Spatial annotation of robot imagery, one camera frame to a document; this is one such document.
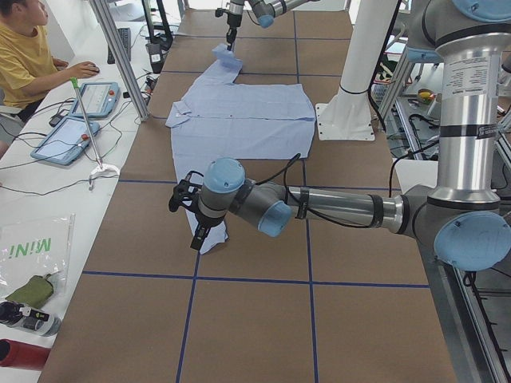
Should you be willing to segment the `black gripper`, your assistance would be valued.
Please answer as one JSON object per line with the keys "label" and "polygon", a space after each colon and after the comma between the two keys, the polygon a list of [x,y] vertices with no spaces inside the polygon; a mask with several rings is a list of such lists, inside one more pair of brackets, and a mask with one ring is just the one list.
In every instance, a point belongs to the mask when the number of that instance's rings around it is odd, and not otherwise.
{"label": "black gripper", "polygon": [[226,34],[226,40],[228,50],[232,51],[232,48],[236,41],[237,30],[241,25],[242,17],[244,12],[244,1],[243,0],[231,0],[228,2],[228,32]]}
{"label": "black gripper", "polygon": [[208,237],[210,230],[213,227],[219,226],[224,221],[224,217],[212,218],[200,212],[196,212],[194,217],[197,221],[197,225],[190,247],[199,251],[204,245],[204,241]]}

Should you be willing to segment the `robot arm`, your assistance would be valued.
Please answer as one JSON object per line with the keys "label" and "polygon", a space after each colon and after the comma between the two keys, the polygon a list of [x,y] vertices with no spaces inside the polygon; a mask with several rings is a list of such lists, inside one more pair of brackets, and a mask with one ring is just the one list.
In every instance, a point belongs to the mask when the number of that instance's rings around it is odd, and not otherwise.
{"label": "robot arm", "polygon": [[479,271],[510,250],[510,227],[490,187],[497,133],[497,79],[510,42],[507,1],[417,1],[410,48],[443,60],[438,177],[392,198],[254,182],[234,159],[215,160],[192,189],[191,246],[199,250],[227,213],[277,236],[291,218],[320,218],[344,227],[385,227],[430,248],[444,263]]}
{"label": "robot arm", "polygon": [[[243,19],[245,3],[246,1],[244,0],[234,0],[229,2],[226,9],[216,9],[215,16],[217,18],[220,18],[223,14],[227,15],[228,32],[226,34],[226,41],[228,50],[232,50],[235,44],[237,30],[240,28]],[[277,17],[302,4],[308,3],[308,0],[275,0],[268,2],[263,0],[248,0],[247,3],[252,9],[257,23],[262,28],[268,28]]]}

